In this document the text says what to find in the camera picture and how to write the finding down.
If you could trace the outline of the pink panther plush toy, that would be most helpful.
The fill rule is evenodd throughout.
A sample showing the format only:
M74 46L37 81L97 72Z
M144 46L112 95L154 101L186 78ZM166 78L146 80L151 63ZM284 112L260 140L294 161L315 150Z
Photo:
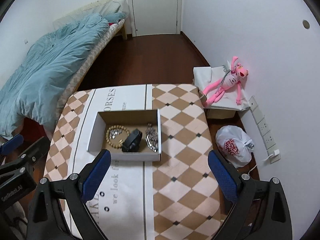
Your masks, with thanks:
M203 91L203 95L207 96L209 92L215 90L215 93L208 98L203 105L208 107L213 103L217 103L222 99L225 92L236 86L237 97L236 97L236 104L241 105L241 88L242 88L242 81L246 81L249 71L237 62L238 57L233 56L231 61L231 69L219 80L215 81L214 83L209 84Z

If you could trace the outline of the striped pillow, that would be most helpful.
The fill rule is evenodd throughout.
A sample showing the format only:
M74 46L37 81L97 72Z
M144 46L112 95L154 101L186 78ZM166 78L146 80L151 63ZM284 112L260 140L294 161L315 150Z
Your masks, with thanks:
M130 13L126 0L98 0L75 9L61 18L58 18L53 22L53 27L55 30L59 29L66 24L79 21L90 14L100 14L101 16L106 16L119 11L124 12L127 15Z

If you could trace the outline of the white door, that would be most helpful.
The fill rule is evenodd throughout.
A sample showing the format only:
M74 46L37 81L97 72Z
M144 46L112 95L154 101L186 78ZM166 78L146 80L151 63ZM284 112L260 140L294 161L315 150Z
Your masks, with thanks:
M182 0L127 0L132 35L179 34Z

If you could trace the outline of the checkered printed tablecloth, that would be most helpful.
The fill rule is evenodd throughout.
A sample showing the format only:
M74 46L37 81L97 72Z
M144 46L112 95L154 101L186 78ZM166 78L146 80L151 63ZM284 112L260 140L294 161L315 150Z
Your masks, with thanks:
M53 134L44 175L79 173L107 147L112 125L157 129L159 147L110 149L112 163L87 207L108 239L212 239L220 193L208 166L212 140L191 84L134 85L73 93Z

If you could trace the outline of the white cardboard box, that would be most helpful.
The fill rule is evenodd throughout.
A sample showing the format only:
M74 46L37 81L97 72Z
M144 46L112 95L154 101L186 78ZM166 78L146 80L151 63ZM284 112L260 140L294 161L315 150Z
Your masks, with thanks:
M138 152L122 152L123 142L135 129L143 134ZM109 150L112 160L160 161L161 143L158 109L98 112L93 121L87 151L97 155L101 150Z

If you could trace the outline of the black smart wristband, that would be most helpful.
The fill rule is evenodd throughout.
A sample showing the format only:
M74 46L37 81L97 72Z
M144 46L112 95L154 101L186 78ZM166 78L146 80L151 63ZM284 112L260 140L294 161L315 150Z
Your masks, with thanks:
M142 132L139 129L133 130L123 142L121 150L125 153L138 152L142 140Z

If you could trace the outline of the white plastic bag red print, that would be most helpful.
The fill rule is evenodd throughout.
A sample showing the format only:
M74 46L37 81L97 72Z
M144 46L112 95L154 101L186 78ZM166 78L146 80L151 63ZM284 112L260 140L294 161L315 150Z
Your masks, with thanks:
M238 126L223 126L216 135L215 141L219 151L235 168L246 166L252 159L253 140Z

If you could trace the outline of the white wall power strip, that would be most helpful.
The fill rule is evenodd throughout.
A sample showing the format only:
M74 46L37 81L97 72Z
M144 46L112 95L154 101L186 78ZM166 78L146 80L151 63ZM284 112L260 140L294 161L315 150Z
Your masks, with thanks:
M251 96L248 102L249 102L249 106L250 106L254 121L257 125L257 128L259 129L260 135L264 142L264 146L269 156L274 150L279 148L276 145L276 141L271 133L271 129L269 128L266 118L262 113L262 111L260 110L255 97ZM275 163L276 161L279 161L280 159L281 159L281 156L278 155L274 158L268 159L268 161L272 164L272 163Z

